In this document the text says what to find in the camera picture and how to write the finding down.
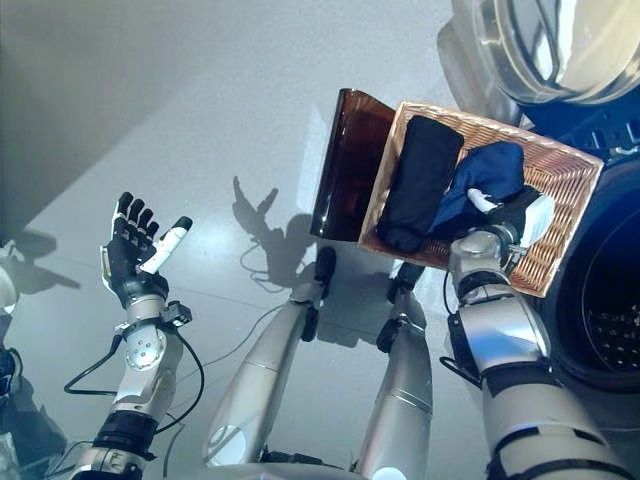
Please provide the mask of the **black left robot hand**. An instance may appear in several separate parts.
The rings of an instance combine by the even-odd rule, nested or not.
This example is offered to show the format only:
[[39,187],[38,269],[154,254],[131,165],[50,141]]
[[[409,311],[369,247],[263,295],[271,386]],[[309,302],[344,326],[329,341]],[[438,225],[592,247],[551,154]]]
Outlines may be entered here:
[[146,295],[166,299],[167,280],[161,267],[190,231],[193,220],[180,217],[164,234],[145,202],[124,192],[115,204],[111,236],[100,247],[102,280],[123,308]]

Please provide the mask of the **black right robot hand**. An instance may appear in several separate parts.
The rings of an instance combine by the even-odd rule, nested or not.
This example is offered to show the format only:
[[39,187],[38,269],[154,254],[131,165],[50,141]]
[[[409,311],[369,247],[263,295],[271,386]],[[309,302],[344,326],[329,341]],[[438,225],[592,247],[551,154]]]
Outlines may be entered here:
[[467,198],[482,214],[482,226],[507,228],[512,238],[510,243],[523,249],[530,248],[541,239],[554,216],[554,199],[530,185],[503,199],[470,188]]

